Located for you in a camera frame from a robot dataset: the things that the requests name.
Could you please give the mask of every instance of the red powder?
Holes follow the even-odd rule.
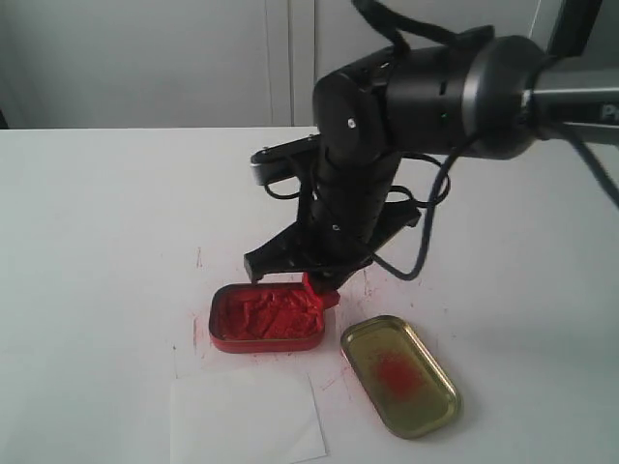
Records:
[[[228,340],[307,338],[322,331],[322,305],[305,290],[236,292],[220,309],[220,331]]]
[[[403,354],[381,353],[375,367],[376,378],[399,401],[411,397],[426,381]]]

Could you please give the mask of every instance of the white cabinet door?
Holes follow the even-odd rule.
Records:
[[[372,31],[356,12],[350,0],[307,0],[315,4],[315,59],[312,65],[316,77],[350,63],[388,43]],[[388,7],[416,19],[439,24],[454,31],[493,24],[497,35],[519,34],[533,38],[547,46],[562,0],[384,0]],[[293,37],[297,27],[292,22]],[[429,46],[431,42],[405,35],[416,47]],[[293,63],[293,75],[300,70]],[[306,121],[310,93],[300,95],[294,79],[295,122]]]
[[[286,0],[0,2],[14,127],[291,122]]]

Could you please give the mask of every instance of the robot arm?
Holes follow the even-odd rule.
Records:
[[[393,46],[318,81],[313,110],[319,135],[252,157],[258,184],[268,188],[293,176],[301,182],[296,221],[245,256],[252,281],[306,272],[322,293],[372,261],[411,280],[424,265],[434,209],[448,192],[448,184],[440,190],[457,157],[506,160],[536,139],[579,143],[619,203],[616,187],[582,143],[619,144],[619,70],[557,62],[524,37],[495,39],[488,26],[454,34],[373,0],[353,3]],[[399,30],[441,45],[411,50]],[[427,203],[392,186],[401,160],[427,157],[420,153],[449,155]],[[407,199],[386,202],[390,191]],[[413,271],[403,273],[375,252],[403,227],[416,225],[420,208],[427,209],[420,254]]]

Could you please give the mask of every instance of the tin lid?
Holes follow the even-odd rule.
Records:
[[[378,316],[346,329],[341,349],[387,428],[420,437],[455,418],[454,384],[415,334],[395,316]]]

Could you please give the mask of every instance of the white paper sheet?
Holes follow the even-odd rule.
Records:
[[[290,464],[324,455],[305,374],[259,365],[172,384],[170,464]]]

